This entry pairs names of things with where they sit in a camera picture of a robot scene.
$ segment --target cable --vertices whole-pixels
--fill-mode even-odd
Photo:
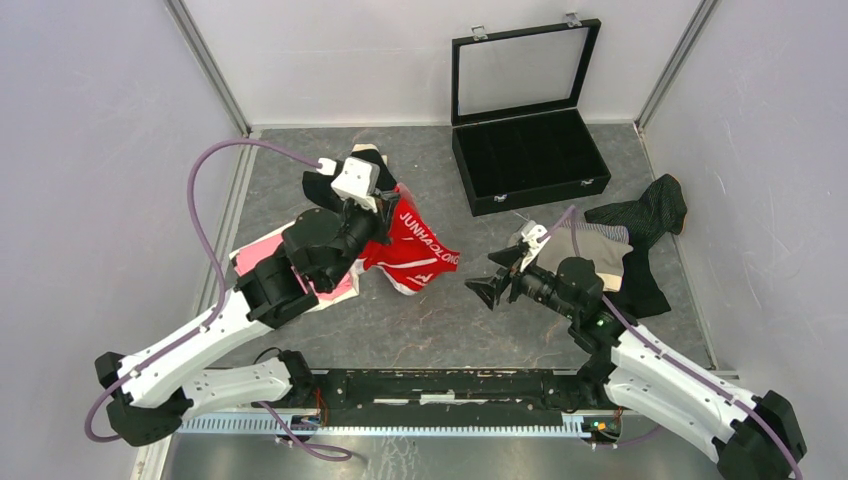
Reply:
[[[141,363],[135,366],[135,368],[128,374],[119,378],[115,383],[109,385],[108,388],[103,390],[100,393],[100,396],[97,397],[97,400],[94,401],[94,404],[88,410],[88,414],[85,416],[85,435],[89,440],[97,443],[106,443],[106,442],[114,442],[115,440],[120,440],[120,435],[110,435],[107,437],[97,435],[94,433],[92,428],[92,422],[94,421],[94,415],[97,413],[97,410],[100,409],[103,402],[109,398],[112,393],[121,388],[125,383],[132,378],[133,375],[138,375],[145,368],[149,367],[150,364],[164,357],[168,353],[172,352],[175,348],[180,345],[186,343],[195,335],[199,334],[202,331],[206,331],[218,315],[223,311],[224,306],[227,303],[227,283],[224,279],[224,270],[221,267],[221,262],[218,261],[218,258],[215,256],[215,250],[212,248],[212,245],[209,243],[209,239],[206,237],[206,233],[203,231],[203,226],[200,224],[200,218],[197,214],[197,204],[194,199],[194,187],[197,180],[197,172],[200,170],[200,167],[203,163],[212,156],[218,150],[221,150],[226,147],[230,147],[233,145],[252,145],[256,147],[267,148],[269,150],[273,150],[281,155],[285,155],[291,159],[297,160],[301,163],[304,163],[313,168],[321,168],[321,164],[312,158],[303,156],[297,152],[293,152],[287,148],[280,147],[274,145],[273,143],[263,142],[261,140],[253,140],[249,138],[237,138],[232,140],[224,140],[223,142],[218,142],[215,145],[207,148],[206,151],[200,154],[197,160],[194,162],[194,165],[191,167],[191,171],[188,175],[188,185],[186,188],[186,197],[188,199],[188,214],[191,217],[191,224],[194,226],[194,231],[197,233],[197,238],[200,240],[200,245],[203,247],[203,251],[206,253],[206,257],[209,258],[209,261],[212,263],[212,269],[215,271],[215,281],[218,285],[218,302],[215,304],[215,307],[212,309],[212,313],[206,317],[203,322],[200,323],[199,328],[195,328],[189,332],[187,332],[182,337],[174,340],[170,344],[166,345],[161,350],[157,351]]]
[[[654,438],[655,436],[657,436],[657,434],[660,433],[660,431],[662,431],[662,429],[663,428],[661,426],[657,425],[656,427],[651,429],[650,432],[642,435],[641,437],[632,438],[630,440],[625,440],[623,442],[615,442],[615,443],[612,443],[612,444],[592,443],[592,448],[612,448],[612,449],[616,449],[616,448],[621,448],[621,447],[632,447],[634,445],[639,445],[640,443],[647,442],[648,440]]]
[[[623,427],[621,421],[622,415],[624,415],[624,407],[619,406],[618,409],[615,411],[615,415],[612,416],[612,420],[613,422],[615,422],[616,425],[618,425],[619,430]]]
[[[258,403],[259,405],[262,405],[265,408],[265,410],[268,410],[268,413],[270,413],[271,416],[274,417],[274,420],[277,421],[277,424],[279,424],[280,427],[282,427],[283,430],[285,430],[286,435],[289,436],[289,438],[291,439],[292,442],[294,442],[295,445],[302,448],[306,453],[312,455],[313,457],[321,459],[321,460],[326,460],[328,462],[346,462],[346,461],[350,460],[351,458],[353,458],[353,452],[351,452],[350,450],[346,450],[342,447],[336,447],[334,445],[322,445],[322,444],[319,444],[319,443],[313,443],[313,444],[309,444],[309,445],[307,445],[306,443],[303,443],[303,441],[301,441],[301,439],[297,438],[297,435],[295,435],[294,432],[291,431],[291,429],[288,427],[288,425],[286,425],[286,422],[284,422],[283,419],[280,418],[280,416],[277,414],[277,412],[273,408],[271,408],[271,406],[268,405],[267,402],[256,402],[256,403]],[[336,456],[333,456],[333,455],[324,455],[323,453],[318,452],[318,450],[326,450],[328,452],[341,453],[342,455],[340,457],[336,457]]]
[[[553,227],[548,229],[548,231],[545,232],[545,234],[542,235],[541,238],[539,238],[539,241],[541,242],[542,240],[550,237],[551,234],[554,233],[554,230],[557,230],[558,228],[560,228],[565,223],[566,219],[568,219],[569,216],[574,216],[576,218],[576,216],[577,216],[576,213],[577,213],[577,207],[575,207],[574,205],[566,208],[565,212],[562,214],[561,217],[559,217],[559,220],[557,220],[557,223],[555,223]],[[571,241],[576,245],[577,244],[577,232],[575,232],[574,230],[575,230],[574,219],[572,219],[571,220]]]
[[[574,253],[577,254],[577,256],[580,256],[580,251],[577,248],[577,240],[576,240],[575,227],[574,227],[574,219],[577,216],[577,208],[574,205],[568,207],[568,209],[565,211],[565,213],[563,214],[562,218],[560,218],[560,221],[558,223],[564,222],[565,218],[568,215],[570,215],[572,217],[572,220],[571,220],[572,237],[571,237],[571,239],[572,239],[572,242],[574,244]],[[606,295],[604,295],[601,298],[604,301],[604,304],[610,309],[613,316],[615,316],[615,318],[619,322],[621,322],[622,325],[624,325],[624,328],[626,328],[627,331],[630,332],[630,334],[632,334],[634,337],[636,337],[636,339],[638,339],[640,342],[642,342],[642,344],[645,345],[646,348],[648,348],[649,350],[654,352],[654,354],[656,356],[658,356],[660,359],[667,361],[668,363],[672,364],[678,370],[680,370],[683,373],[694,378],[695,380],[697,380],[698,382],[700,382],[701,384],[703,384],[707,388],[714,391],[717,395],[724,398],[726,401],[731,402],[731,403],[733,403],[733,405],[742,409],[742,411],[747,413],[749,417],[753,418],[754,421],[757,422],[757,424],[763,429],[763,431],[766,432],[766,435],[769,436],[771,441],[774,442],[775,445],[777,445],[778,450],[780,450],[780,453],[782,453],[783,457],[786,459],[786,463],[788,463],[789,466],[792,468],[792,472],[795,474],[795,480],[803,480],[804,476],[801,474],[801,469],[798,467],[798,462],[795,461],[795,457],[792,456],[792,452],[790,452],[789,448],[787,448],[786,445],[784,445],[783,440],[780,439],[780,436],[777,434],[777,432],[775,432],[774,429],[771,428],[771,426],[765,420],[763,420],[763,417],[761,417],[759,414],[757,414],[757,412],[755,412],[751,407],[749,407],[748,405],[745,405],[741,400],[734,399],[733,394],[731,394],[730,392],[728,392],[724,388],[714,384],[713,382],[708,380],[706,377],[704,377],[700,373],[698,373],[695,370],[684,365],[683,362],[681,362],[680,360],[672,357],[671,355],[669,355],[667,353],[663,353],[663,351],[660,347],[654,345],[653,342],[648,341],[647,338],[645,338],[641,333],[639,333],[638,330],[636,330],[636,327],[631,325],[630,322],[628,322],[627,319],[624,318],[624,315],[621,314],[621,312],[618,310],[618,308],[616,308],[616,306],[613,305],[612,301],[610,301],[610,299],[607,298]],[[658,429],[659,429],[659,426],[656,429],[654,429],[653,431],[649,432],[648,434],[643,435],[642,437],[639,437],[639,438],[634,439],[634,440],[630,440],[628,442],[620,443],[620,444],[618,444],[618,446],[625,446],[625,444],[626,445],[633,445],[634,443],[632,443],[632,442],[641,443],[641,442],[647,440],[647,437],[653,436],[655,434],[655,431],[657,431]]]
[[[253,360],[253,364],[256,365],[257,363],[259,363],[259,359],[262,358],[266,353],[270,352],[271,350],[276,350],[277,353],[279,353],[280,355],[283,354],[283,351],[280,350],[279,347],[268,347],[265,350],[262,350],[262,353],[260,353],[259,355],[256,356],[256,359]]]
[[[605,437],[609,438],[609,439],[610,439],[610,440],[612,440],[613,442],[618,442],[618,439],[620,438],[620,436],[619,436],[619,437],[613,436],[613,435],[611,435],[611,434],[609,434],[609,433],[607,433],[607,432],[605,432],[605,431],[603,431],[603,430],[597,430],[597,432],[598,432],[598,433],[600,433],[601,435],[603,435],[603,436],[605,436]]]
[[[320,388],[315,389],[315,406],[318,408],[318,413],[321,416],[321,426],[324,427],[330,421],[330,408],[327,406],[327,402],[321,398]]]

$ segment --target gray mat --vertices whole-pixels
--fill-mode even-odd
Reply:
[[[216,365],[241,366],[269,346],[300,350],[323,367],[577,368],[588,356],[567,333],[568,321],[522,298],[494,312],[462,282],[491,275],[486,254],[503,248],[525,218],[551,225],[574,203],[585,211],[635,199],[651,182],[647,159],[630,125],[590,125],[612,173],[602,195],[472,218],[451,152],[450,127],[267,130],[262,139],[314,157],[345,158],[355,143],[374,143],[392,173],[409,186],[439,240],[461,252],[457,273],[445,274],[414,297],[396,292],[379,271],[361,278],[359,297],[308,313],[245,344]],[[300,188],[304,167],[260,151],[251,176],[236,246],[291,221],[312,205]],[[690,205],[690,211],[697,210]],[[709,366],[686,280],[670,235],[651,249],[651,268],[672,311],[644,320],[660,339]]]

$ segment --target black fabric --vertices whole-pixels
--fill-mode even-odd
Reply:
[[[384,192],[391,192],[397,186],[397,180],[389,172],[389,167],[383,161],[382,155],[376,149],[360,150],[350,154],[351,157],[364,160],[380,167],[380,174],[377,177],[377,188]],[[315,171],[303,172],[301,185],[303,186],[303,194],[315,205],[319,207],[340,212],[342,208],[341,198],[336,195],[330,184],[333,182],[339,173],[341,173],[343,162],[336,162],[336,171],[333,175],[322,175]]]
[[[671,311],[651,273],[648,251],[666,232],[677,235],[683,231],[687,211],[680,183],[666,174],[654,180],[638,200],[604,205],[585,213],[587,222],[623,225],[630,234],[633,251],[622,259],[621,289],[608,294],[618,308],[635,318]]]
[[[621,289],[617,293],[607,293],[612,303],[635,318],[670,312],[671,305],[651,273],[648,249],[634,247],[632,252],[624,256],[622,263],[624,276]]]
[[[624,225],[630,233],[630,244],[648,249],[666,232],[679,235],[687,210],[680,183],[665,174],[654,180],[639,200],[593,208],[586,212],[586,221]]]

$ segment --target black box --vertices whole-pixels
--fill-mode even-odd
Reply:
[[[473,216],[604,191],[609,169],[577,111],[600,28],[584,20],[453,40],[453,153]]]

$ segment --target metal clasp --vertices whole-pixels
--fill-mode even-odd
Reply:
[[[475,42],[478,42],[480,40],[486,40],[487,38],[489,38],[489,36],[486,35],[486,27],[484,27],[483,25],[475,25],[471,27],[471,33],[474,34]]]
[[[571,28],[580,27],[583,25],[582,23],[580,23],[580,19],[577,18],[577,12],[566,13],[565,17],[563,18],[563,22],[565,22],[565,24]]]

